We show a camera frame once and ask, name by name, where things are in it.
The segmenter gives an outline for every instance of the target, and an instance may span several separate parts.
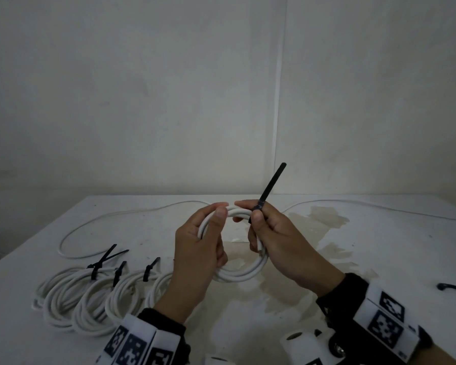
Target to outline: white table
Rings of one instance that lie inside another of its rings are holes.
[[[183,200],[206,202],[257,196],[90,196],[0,261],[0,364],[93,363],[107,338],[57,333],[30,309],[37,284],[63,268],[97,258],[67,260],[57,252],[61,237],[100,214],[152,208]],[[456,208],[434,196],[271,195],[280,210],[303,200],[345,198],[389,207],[456,217]],[[70,253],[94,251],[113,243],[129,248],[130,269],[145,267],[161,256],[168,269],[174,255],[174,233],[202,205],[184,203],[163,210],[103,220],[75,233],[65,244]],[[435,288],[456,284],[456,222],[403,214],[342,202],[316,202],[289,211],[310,243],[345,271],[374,278],[419,318],[421,325],[456,357],[456,291]],[[246,243],[246,224],[227,223],[223,237],[231,264],[254,258]],[[285,333],[322,327],[314,295],[281,276],[269,262],[256,278],[240,284],[213,282],[201,310],[188,324],[191,361],[205,352],[228,356],[238,364],[287,363],[279,345]]]

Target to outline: wall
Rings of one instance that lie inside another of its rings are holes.
[[[0,0],[0,251],[89,193],[260,192],[285,5]]]
[[[456,195],[456,0],[288,0],[280,92],[278,193]]]

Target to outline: person's right hand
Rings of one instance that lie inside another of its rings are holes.
[[[257,202],[255,199],[243,200],[235,205],[251,210]],[[233,220],[239,222],[242,219],[234,217]],[[317,253],[292,221],[268,202],[261,211],[252,212],[251,221],[250,250],[257,251],[257,235],[274,266],[301,287],[321,297],[343,280],[345,275]]]

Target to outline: hand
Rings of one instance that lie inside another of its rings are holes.
[[[174,272],[169,287],[154,309],[178,323],[183,324],[204,299],[214,271],[228,261],[221,240],[228,215],[226,206],[227,202],[218,202],[203,207],[176,231]],[[199,239],[199,226],[213,211],[207,232]]]
[[[235,202],[235,205],[251,210],[257,202],[243,200]],[[239,222],[242,219],[234,217],[233,220]],[[274,266],[299,286],[321,297],[343,280],[345,275],[317,253],[290,219],[268,202],[261,211],[252,212],[251,220],[250,250],[257,251],[257,235],[267,248]]]

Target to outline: qr code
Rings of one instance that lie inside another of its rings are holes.
[[[129,334],[115,363],[118,365],[138,365],[146,347],[146,341]]]
[[[174,353],[171,351],[152,347],[144,365],[169,365],[173,355]]]
[[[308,362],[306,365],[323,365],[319,357],[316,360],[313,360],[311,362]]]
[[[402,323],[404,322],[406,311],[405,307],[403,307],[385,292],[382,292],[382,295],[380,296],[380,306],[395,316]]]
[[[397,344],[404,328],[394,319],[378,310],[375,317],[371,319],[368,330],[392,349]]]
[[[123,339],[128,333],[128,329],[125,328],[124,326],[119,326],[115,333],[111,336],[109,342],[106,344],[106,347],[104,348],[104,351],[110,355],[110,357],[115,356],[115,352],[118,350],[118,347],[123,342]]]

